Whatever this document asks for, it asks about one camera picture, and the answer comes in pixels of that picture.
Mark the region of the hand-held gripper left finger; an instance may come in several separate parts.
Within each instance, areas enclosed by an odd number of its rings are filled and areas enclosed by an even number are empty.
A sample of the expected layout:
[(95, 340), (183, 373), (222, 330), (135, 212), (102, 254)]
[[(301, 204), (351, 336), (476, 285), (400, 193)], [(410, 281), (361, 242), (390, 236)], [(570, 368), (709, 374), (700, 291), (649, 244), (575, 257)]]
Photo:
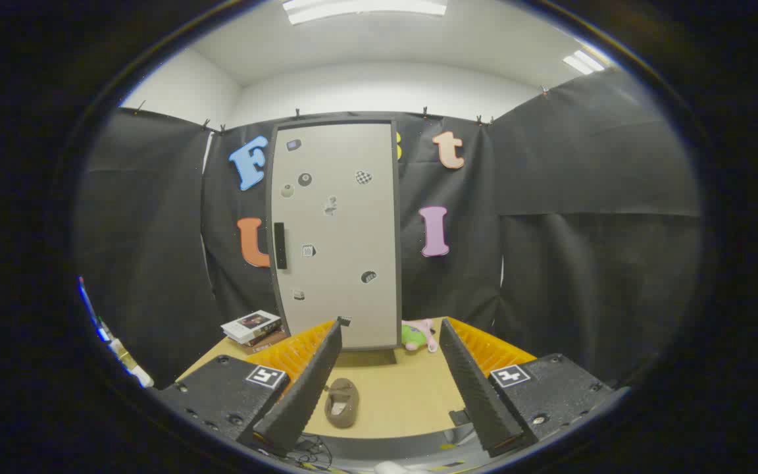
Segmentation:
[(313, 416), (348, 323), (324, 322), (244, 359), (216, 355), (156, 399), (216, 436), (285, 457)]

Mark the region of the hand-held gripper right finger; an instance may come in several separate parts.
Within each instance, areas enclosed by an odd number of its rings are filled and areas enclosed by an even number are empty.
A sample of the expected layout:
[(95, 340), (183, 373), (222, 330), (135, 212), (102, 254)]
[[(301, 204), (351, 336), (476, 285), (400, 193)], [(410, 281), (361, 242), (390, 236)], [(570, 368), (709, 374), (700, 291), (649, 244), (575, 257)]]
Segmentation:
[(563, 434), (616, 396), (563, 354), (536, 357), (452, 318), (440, 324), (439, 345), (467, 417), (491, 456)]

